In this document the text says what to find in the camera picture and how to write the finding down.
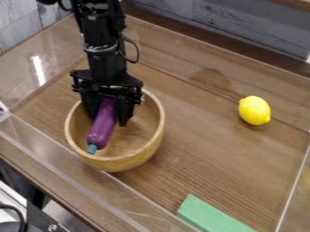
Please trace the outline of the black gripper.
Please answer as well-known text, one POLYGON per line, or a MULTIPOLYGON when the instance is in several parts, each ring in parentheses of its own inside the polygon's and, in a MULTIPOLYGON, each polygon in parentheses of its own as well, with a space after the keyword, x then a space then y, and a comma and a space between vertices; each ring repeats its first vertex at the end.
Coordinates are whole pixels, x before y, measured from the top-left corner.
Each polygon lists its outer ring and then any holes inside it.
POLYGON ((97 115, 100 99, 116 99, 116 118, 123 127, 133 116, 135 104, 141 102, 144 83, 127 72, 124 49, 85 49, 88 68, 71 71, 72 90, 80 94, 91 118, 97 115))

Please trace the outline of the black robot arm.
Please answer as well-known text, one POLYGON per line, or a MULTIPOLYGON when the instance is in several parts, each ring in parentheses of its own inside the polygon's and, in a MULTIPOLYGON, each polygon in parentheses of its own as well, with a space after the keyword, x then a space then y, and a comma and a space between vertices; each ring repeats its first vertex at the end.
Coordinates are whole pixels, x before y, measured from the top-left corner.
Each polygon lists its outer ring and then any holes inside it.
POLYGON ((120 0, 37 0, 41 5, 57 4, 73 14, 84 39, 88 68, 72 70, 72 90, 80 94, 88 115, 97 116, 103 99, 112 99, 113 116, 120 126, 133 117, 141 103, 144 83, 127 72, 127 64, 139 62, 136 43, 123 34, 125 15, 120 0))

